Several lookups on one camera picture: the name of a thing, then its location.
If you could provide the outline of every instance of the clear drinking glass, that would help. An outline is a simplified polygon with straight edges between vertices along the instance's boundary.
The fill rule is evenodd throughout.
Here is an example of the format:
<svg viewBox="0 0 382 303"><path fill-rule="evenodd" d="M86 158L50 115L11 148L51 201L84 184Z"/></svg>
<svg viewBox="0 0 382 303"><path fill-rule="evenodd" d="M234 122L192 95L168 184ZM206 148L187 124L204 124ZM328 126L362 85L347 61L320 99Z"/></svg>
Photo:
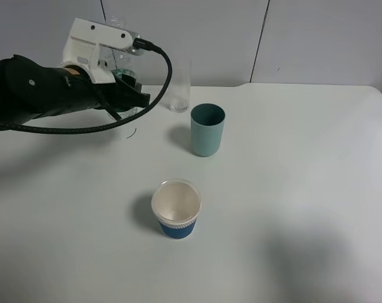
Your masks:
<svg viewBox="0 0 382 303"><path fill-rule="evenodd" d="M173 60L172 79L167 89L170 110L185 112L189 109L191 97L191 61Z"/></svg>

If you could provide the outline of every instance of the robotic arm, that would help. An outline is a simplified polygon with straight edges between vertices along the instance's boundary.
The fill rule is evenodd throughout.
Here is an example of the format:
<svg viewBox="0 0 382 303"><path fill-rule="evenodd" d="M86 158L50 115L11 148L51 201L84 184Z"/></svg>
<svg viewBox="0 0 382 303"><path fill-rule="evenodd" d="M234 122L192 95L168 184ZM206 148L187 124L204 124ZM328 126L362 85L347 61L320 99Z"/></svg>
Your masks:
<svg viewBox="0 0 382 303"><path fill-rule="evenodd" d="M167 62L167 79L156 99L141 93L136 79L114 76L101 61L100 46L107 46L139 56L154 51ZM44 68L14 55L0 61L0 130L29 133L94 133L131 122L150 111L160 101L169 85L172 66L167 54L134 32L75 19L63 50L60 68ZM117 112L132 107L144 108L121 119ZM117 121L103 126L78 129L38 128L23 123L41 117L58 116L85 109L104 109Z"/></svg>

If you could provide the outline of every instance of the clear plastic bottle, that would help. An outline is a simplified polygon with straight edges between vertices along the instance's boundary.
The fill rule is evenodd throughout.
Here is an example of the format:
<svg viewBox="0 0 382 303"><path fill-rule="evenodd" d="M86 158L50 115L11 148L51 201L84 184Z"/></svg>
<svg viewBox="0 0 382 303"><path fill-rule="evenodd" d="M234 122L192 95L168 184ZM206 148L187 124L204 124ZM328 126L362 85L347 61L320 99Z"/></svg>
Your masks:
<svg viewBox="0 0 382 303"><path fill-rule="evenodd" d="M125 22L123 18L118 18L115 16L112 16L111 19L107 21L107 25L116 28L121 28L123 30L125 29ZM108 68L112 71L114 75L120 77L122 76L122 74L126 74L130 77L136 78L136 73L133 71L131 55L129 55L127 52L122 52L119 50L104 47L102 49L102 54L103 60L107 63ZM118 114L124 119L134 115L135 113L137 113L137 111L137 107L132 107L126 112L118 112Z"/></svg>

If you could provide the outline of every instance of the teal cup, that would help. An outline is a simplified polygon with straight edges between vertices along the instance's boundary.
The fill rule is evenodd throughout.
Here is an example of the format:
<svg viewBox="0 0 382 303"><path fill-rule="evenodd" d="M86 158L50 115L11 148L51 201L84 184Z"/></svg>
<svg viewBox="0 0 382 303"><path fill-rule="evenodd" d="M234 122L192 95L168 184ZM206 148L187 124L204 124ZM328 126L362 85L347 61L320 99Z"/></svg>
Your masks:
<svg viewBox="0 0 382 303"><path fill-rule="evenodd" d="M212 156L222 141L225 112L215 104L200 104L191 111L191 141L195 154Z"/></svg>

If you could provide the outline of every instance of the paper cup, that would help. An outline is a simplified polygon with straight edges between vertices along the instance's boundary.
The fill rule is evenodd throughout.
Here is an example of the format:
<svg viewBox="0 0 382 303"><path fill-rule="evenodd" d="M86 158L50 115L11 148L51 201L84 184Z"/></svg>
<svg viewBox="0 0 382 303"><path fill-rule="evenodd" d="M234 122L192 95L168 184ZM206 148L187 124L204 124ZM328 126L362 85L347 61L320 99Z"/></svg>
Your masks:
<svg viewBox="0 0 382 303"><path fill-rule="evenodd" d="M172 179L163 182L154 192L152 210L163 232L172 239L189 235L201 209L197 188L188 181Z"/></svg>

